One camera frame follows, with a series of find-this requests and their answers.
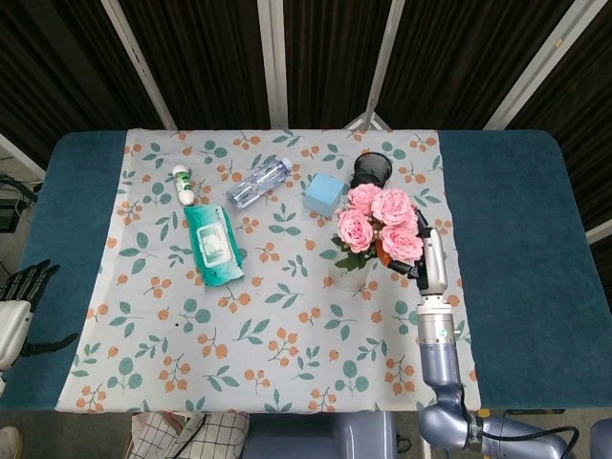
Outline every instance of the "blue box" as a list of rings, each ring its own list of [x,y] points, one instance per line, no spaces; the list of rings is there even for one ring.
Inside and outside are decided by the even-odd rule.
[[[304,191],[304,207],[329,217],[338,205],[343,190],[343,182],[319,172]]]

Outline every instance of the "plastic bottle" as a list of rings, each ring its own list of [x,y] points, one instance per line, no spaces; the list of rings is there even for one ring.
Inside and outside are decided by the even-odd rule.
[[[287,158],[262,166],[228,192],[229,200],[238,208],[245,208],[266,191],[281,184],[291,174],[291,167],[292,163]]]
[[[176,191],[179,193],[179,201],[183,206],[191,206],[195,199],[195,194],[193,194],[191,189],[189,171],[184,165],[177,165],[172,169],[172,177],[174,178]]]

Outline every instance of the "green wet wipes pack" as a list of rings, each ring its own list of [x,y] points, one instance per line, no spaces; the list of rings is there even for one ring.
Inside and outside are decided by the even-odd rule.
[[[191,247],[205,284],[223,285],[244,276],[242,257],[225,210],[221,206],[189,206],[184,210]]]

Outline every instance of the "teal tablecloth edge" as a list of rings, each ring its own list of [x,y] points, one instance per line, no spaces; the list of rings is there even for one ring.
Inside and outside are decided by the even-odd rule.
[[[55,147],[22,268],[45,258],[62,268],[32,342],[82,328],[125,135],[74,133]],[[612,316],[557,143],[540,131],[439,135],[482,405],[612,405]],[[76,347],[20,359],[0,409],[53,409]]]

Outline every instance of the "flower bouquet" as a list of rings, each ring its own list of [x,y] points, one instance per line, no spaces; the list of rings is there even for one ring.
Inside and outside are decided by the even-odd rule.
[[[339,212],[339,235],[332,238],[346,253],[336,262],[338,268],[364,268],[377,257],[377,244],[395,260],[421,258],[423,241],[417,236],[417,214],[407,194],[366,184],[351,189],[348,200],[348,207]]]

